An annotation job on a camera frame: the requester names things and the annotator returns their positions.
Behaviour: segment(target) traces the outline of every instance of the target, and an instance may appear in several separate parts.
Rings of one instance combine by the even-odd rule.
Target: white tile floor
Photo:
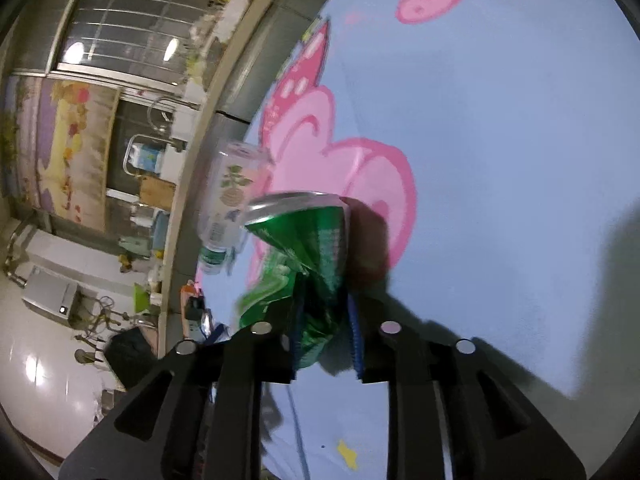
[[[20,266],[23,276],[26,269]],[[132,314],[130,298],[93,290],[111,296],[114,310]],[[29,310],[20,294],[0,274],[0,402],[20,432],[64,458],[93,427],[100,393],[116,387],[116,379],[100,364],[78,364],[74,351],[92,349],[71,329]]]
[[[58,466],[53,465],[52,463],[45,460],[43,457],[39,456],[37,453],[33,454],[36,457],[36,460],[40,462],[40,465],[51,475],[51,477],[56,480],[60,473],[60,468]]]

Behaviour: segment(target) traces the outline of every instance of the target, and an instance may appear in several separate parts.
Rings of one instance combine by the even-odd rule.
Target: window
[[[176,86],[190,59],[190,28],[223,7],[223,0],[78,0],[59,62]]]
[[[164,119],[157,108],[151,110],[151,118],[156,124],[162,124]],[[107,187],[124,193],[138,195],[140,193],[140,181],[122,171],[122,160],[129,139],[135,134],[147,134],[157,136],[158,133],[151,127],[146,119],[146,106],[120,100],[116,109],[116,117],[113,121],[111,133],[111,145],[109,147],[109,163],[107,166]],[[154,144],[145,139],[145,144],[165,149],[164,144]]]
[[[29,0],[18,19],[13,69],[45,72],[69,0]]]

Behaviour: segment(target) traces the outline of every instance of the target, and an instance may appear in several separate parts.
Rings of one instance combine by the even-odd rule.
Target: blue cloth
[[[585,376],[609,245],[640,203],[640,42],[613,0],[461,0],[416,24],[398,2],[321,12],[334,142],[395,146],[415,179],[388,292],[529,370],[527,395],[593,472],[640,409],[631,365],[602,386]],[[251,255],[204,277],[216,320],[233,324]],[[348,355],[340,336],[291,386],[268,387],[264,464],[282,480],[386,478],[386,385],[360,384]]]
[[[164,242],[166,241],[166,232],[169,228],[169,213],[165,211],[159,211],[154,219],[154,224],[151,227],[153,233],[151,250],[164,251]]]

